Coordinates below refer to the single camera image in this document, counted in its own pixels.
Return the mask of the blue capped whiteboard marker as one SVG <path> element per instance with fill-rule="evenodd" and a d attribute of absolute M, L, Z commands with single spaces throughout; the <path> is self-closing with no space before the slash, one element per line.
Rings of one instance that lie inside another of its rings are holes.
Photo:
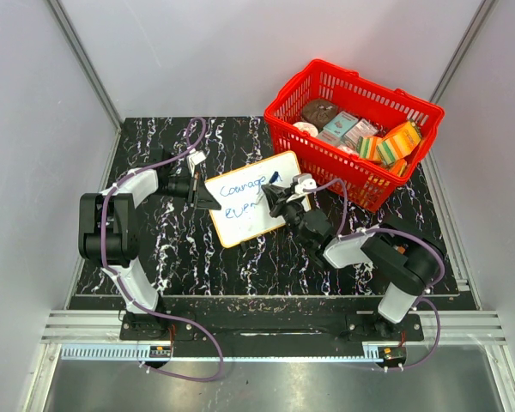
<path fill-rule="evenodd" d="M 281 186 L 277 185 L 279 181 L 280 173 L 274 171 L 268 182 L 260 187 L 260 192 L 257 195 L 255 204 L 260 204 L 263 200 L 268 203 L 276 202 L 282 193 Z"/>

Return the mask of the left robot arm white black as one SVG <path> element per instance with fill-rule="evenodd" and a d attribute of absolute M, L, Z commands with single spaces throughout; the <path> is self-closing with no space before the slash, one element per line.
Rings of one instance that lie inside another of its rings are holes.
<path fill-rule="evenodd" d="M 79 206 L 78 249 L 81 257 L 99 266 L 121 293 L 127 312 L 142 315 L 139 330 L 150 339 L 162 338 L 169 320 L 158 291 L 151 285 L 139 259 L 136 209 L 152 195 L 176 197 L 196 209 L 220 210 L 205 187 L 197 165 L 206 155 L 191 149 L 186 175 L 172 171 L 180 155 L 160 149 L 161 161 L 135 167 L 109 188 L 82 195 Z"/>

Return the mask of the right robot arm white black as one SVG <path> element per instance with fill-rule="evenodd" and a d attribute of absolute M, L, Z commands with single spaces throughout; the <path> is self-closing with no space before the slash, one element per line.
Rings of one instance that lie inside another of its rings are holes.
<path fill-rule="evenodd" d="M 320 209 L 305 210 L 302 198 L 317 190 L 296 182 L 289 187 L 262 186 L 269 215 L 281 217 L 293 238 L 322 269 L 373 264 L 389 284 L 377 312 L 343 333 L 393 341 L 403 335 L 403 319 L 426 291 L 444 277 L 446 248 L 393 215 L 355 233 L 336 233 Z"/>

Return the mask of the yellow framed whiteboard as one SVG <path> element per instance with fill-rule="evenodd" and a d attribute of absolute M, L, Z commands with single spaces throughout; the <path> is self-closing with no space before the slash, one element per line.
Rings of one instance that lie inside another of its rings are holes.
<path fill-rule="evenodd" d="M 221 245 L 230 248 L 286 225 L 270 216 L 262 186 L 278 173 L 275 185 L 289 187 L 300 174 L 295 152 L 285 151 L 261 161 L 208 179 L 206 188 L 221 205 L 210 212 Z"/>

